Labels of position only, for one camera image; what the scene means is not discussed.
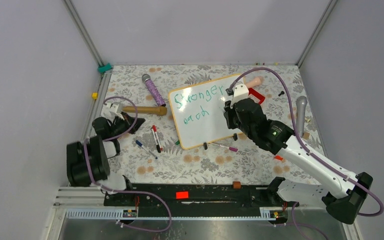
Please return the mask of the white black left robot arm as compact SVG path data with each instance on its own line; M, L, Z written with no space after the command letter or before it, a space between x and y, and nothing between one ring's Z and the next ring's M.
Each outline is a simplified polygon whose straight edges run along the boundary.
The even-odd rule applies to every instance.
M129 180L125 176L111 173L109 159L119 156L121 145L116 136L124 132L135 134L146 121L122 112L111 121L98 117L92 122L96 133L83 144L80 141L66 146L66 175L72 187L105 186L110 192L117 190L116 199L124 206L132 204L135 192L128 187Z

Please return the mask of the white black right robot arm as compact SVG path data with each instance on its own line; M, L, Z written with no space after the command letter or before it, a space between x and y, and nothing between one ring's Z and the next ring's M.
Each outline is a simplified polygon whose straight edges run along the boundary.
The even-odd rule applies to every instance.
M224 117L229 129L241 130L260 149L295 164L318 181L318 185L296 183L276 177L267 191L267 201L279 206L284 201L325 208L341 223L351 225L367 198L373 177L349 171L319 155L308 144L301 144L292 128L271 120L252 99L224 103Z

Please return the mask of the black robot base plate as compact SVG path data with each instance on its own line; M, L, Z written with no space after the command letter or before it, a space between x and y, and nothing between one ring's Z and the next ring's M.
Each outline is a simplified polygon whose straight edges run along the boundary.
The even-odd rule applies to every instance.
M176 192L188 191L188 199L176 199ZM106 194L106 207L132 207L135 210L151 210L172 213L175 211L231 212L242 209L268 208L287 211L294 205L285 201L268 185L232 184L151 184L133 183L127 193Z

